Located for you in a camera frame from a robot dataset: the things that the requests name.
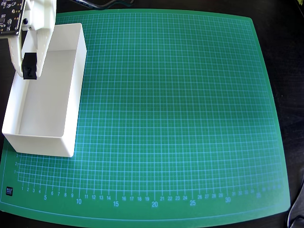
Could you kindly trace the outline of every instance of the green cutting mat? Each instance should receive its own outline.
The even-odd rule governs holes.
[[[57,16],[76,22],[87,56],[75,154],[19,154],[5,141],[1,210],[83,227],[204,227],[288,209],[251,19],[155,9]]]

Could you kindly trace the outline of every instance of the black background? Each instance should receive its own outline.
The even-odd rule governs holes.
[[[107,1],[92,0],[97,4]],[[179,9],[250,17],[264,56],[281,128],[291,199],[304,168],[304,17],[294,0],[135,0],[132,8]],[[68,0],[57,0],[57,13],[86,10]],[[0,40],[0,126],[3,124],[14,77],[7,39]],[[0,149],[4,136],[0,134]],[[299,203],[293,215],[304,214]],[[67,227],[0,212],[8,227]],[[282,228],[285,213],[227,228]]]

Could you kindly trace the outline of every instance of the printed number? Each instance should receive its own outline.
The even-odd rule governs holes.
[[[158,207],[158,202],[157,202],[157,201],[155,201],[155,202],[153,201],[153,202],[152,202],[152,207],[153,207],[153,208]]]

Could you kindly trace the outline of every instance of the circuit board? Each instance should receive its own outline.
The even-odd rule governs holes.
[[[25,0],[0,0],[0,38],[18,36]]]

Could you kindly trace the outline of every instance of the white plastic container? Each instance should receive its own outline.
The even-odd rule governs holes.
[[[85,60],[82,25],[56,25],[41,77],[15,74],[2,133],[16,152],[73,156]]]

